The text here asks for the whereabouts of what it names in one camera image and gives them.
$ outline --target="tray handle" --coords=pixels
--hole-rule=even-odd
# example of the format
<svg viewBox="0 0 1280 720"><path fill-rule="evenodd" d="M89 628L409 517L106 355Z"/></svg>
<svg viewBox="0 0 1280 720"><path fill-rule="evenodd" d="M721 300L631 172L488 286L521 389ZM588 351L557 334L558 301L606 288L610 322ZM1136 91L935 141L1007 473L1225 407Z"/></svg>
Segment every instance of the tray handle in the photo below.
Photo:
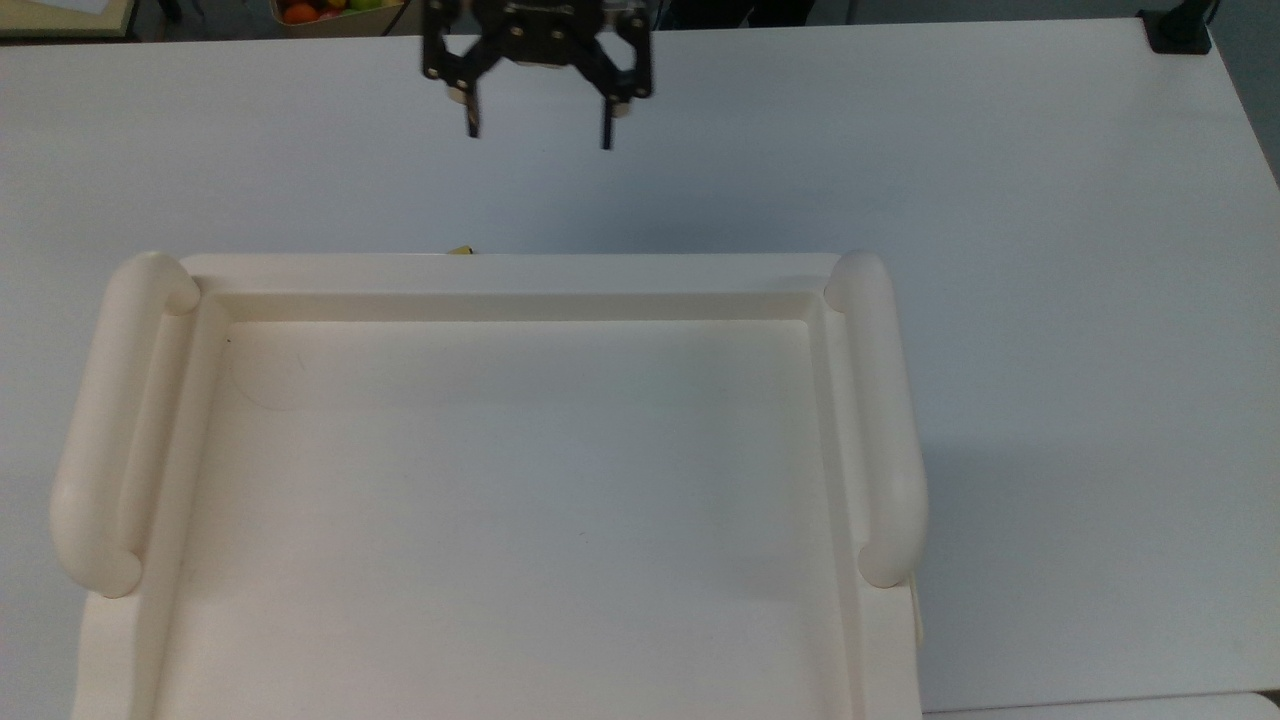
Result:
<svg viewBox="0 0 1280 720"><path fill-rule="evenodd" d="M868 583L890 588L919 564L929 518L893 284L879 258L851 252L836 263L823 296L849 329L869 471L870 539L858 569Z"/></svg>
<svg viewBox="0 0 1280 720"><path fill-rule="evenodd" d="M49 514L63 570L104 597L128 594L142 577L116 516L160 319L198 304L196 281L160 252L125 261L106 286Z"/></svg>

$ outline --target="tray bottom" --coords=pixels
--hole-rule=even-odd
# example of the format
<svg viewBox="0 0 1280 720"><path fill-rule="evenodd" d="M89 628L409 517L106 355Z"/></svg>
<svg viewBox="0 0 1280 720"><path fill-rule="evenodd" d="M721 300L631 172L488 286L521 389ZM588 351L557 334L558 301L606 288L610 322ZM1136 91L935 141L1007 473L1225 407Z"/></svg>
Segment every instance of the tray bottom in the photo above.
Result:
<svg viewBox="0 0 1280 720"><path fill-rule="evenodd" d="M851 715L801 320L232 325L157 719Z"/></svg>

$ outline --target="fruit basket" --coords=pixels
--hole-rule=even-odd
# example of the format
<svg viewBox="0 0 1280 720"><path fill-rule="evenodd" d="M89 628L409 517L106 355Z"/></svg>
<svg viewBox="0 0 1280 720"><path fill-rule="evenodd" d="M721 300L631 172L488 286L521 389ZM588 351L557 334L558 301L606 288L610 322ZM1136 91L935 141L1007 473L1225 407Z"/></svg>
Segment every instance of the fruit basket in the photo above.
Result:
<svg viewBox="0 0 1280 720"><path fill-rule="evenodd" d="M54 486L76 720L919 719L870 255L143 255Z"/></svg>
<svg viewBox="0 0 1280 720"><path fill-rule="evenodd" d="M396 22L392 35L420 32L421 8L411 0L404 14L398 0L271 0L271 17L284 37L370 37Z"/></svg>

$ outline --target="table surface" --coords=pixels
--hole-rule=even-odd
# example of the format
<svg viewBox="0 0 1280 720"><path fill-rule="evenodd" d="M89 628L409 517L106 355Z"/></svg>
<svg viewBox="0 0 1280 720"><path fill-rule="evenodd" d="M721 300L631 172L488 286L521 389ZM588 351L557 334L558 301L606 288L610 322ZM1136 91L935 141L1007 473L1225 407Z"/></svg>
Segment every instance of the table surface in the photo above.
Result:
<svg viewBox="0 0 1280 720"><path fill-rule="evenodd" d="M0 0L0 37L124 37L134 0L108 0L100 14Z"/></svg>
<svg viewBox="0 0 1280 720"><path fill-rule="evenodd" d="M0 715L69 708L46 502L145 249L873 250L931 482L925 708L1280 687L1280 191L1216 51L1132 19L654 45L613 152L581 78L511 64L466 138L413 38L0 49Z"/></svg>

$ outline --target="white tray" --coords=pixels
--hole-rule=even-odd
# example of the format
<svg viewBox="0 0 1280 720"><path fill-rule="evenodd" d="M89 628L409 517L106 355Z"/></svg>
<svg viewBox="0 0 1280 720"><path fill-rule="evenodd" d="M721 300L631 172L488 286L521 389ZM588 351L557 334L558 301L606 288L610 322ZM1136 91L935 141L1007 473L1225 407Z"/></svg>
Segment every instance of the white tray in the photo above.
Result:
<svg viewBox="0 0 1280 720"><path fill-rule="evenodd" d="M919 717L924 525L873 256L143 255L55 483L73 715Z"/></svg>

